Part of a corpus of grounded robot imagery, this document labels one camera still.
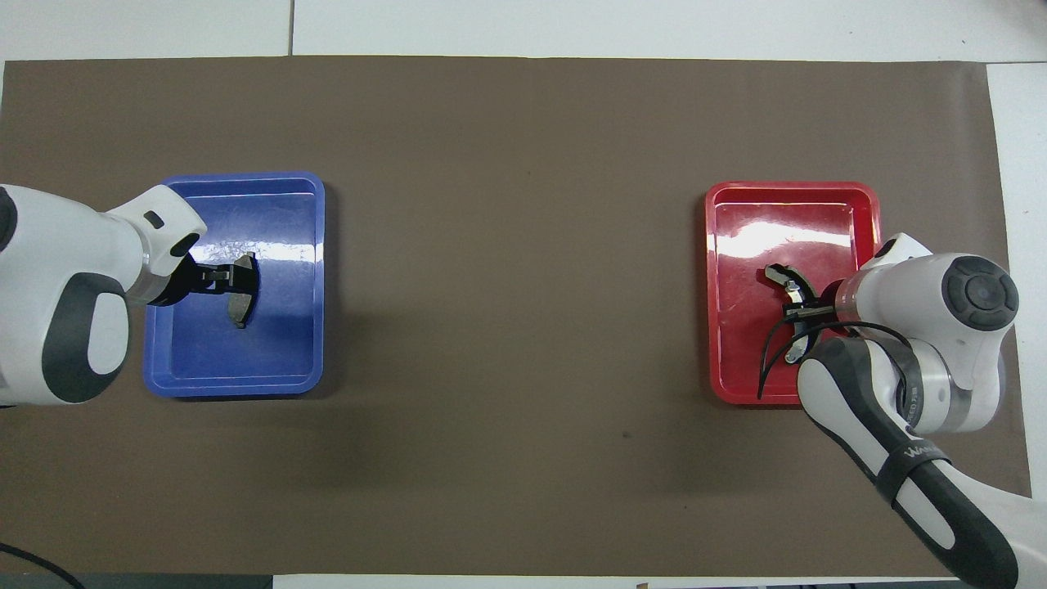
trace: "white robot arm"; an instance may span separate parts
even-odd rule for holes
[[[127,356],[128,305],[155,299],[206,230],[163,185],[108,212],[0,185],[0,405],[102,392]]]
[[[985,426],[1000,402],[1000,343],[1018,312],[1007,273],[977,255],[932,254],[899,233],[829,293],[856,330],[800,366],[804,411],[839,444],[923,544],[979,588],[1047,580],[1047,504],[957,471],[920,435]]]

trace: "brown table surface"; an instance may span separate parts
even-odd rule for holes
[[[722,180],[857,180],[885,233],[1005,263],[983,66],[14,62],[3,100],[0,178],[96,208],[173,174],[328,190],[317,389],[156,398],[137,313],[99,399],[0,412],[5,542],[110,572],[944,572],[802,411],[713,395],[694,217]],[[938,441],[1027,494],[1005,352],[995,423]]]

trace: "white table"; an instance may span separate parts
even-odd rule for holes
[[[1047,499],[1047,4],[1041,0],[0,0],[3,61],[287,54],[443,54],[988,66],[1033,497]],[[819,580],[292,575],[333,587],[698,587]]]

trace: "red tray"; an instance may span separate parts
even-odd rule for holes
[[[763,341],[788,302],[763,267],[795,266],[819,293],[854,273],[879,241],[879,200],[857,182],[723,182],[705,213],[713,390],[735,405],[798,406],[799,369],[781,360],[756,399]],[[770,354],[792,335],[783,326]]]

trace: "plastic tray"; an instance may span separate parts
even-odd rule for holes
[[[709,190],[705,214],[713,390],[736,405],[799,405],[799,369],[784,361],[756,399],[763,341],[788,302],[763,267],[795,266],[819,293],[854,273],[875,252],[879,200],[856,182],[723,182]],[[793,335],[779,332],[771,354]]]
[[[324,371],[324,183],[308,172],[175,176],[163,181],[203,218],[202,263],[254,251],[259,299],[246,330],[227,296],[191,293],[147,308],[142,373],[164,398],[295,395]]]

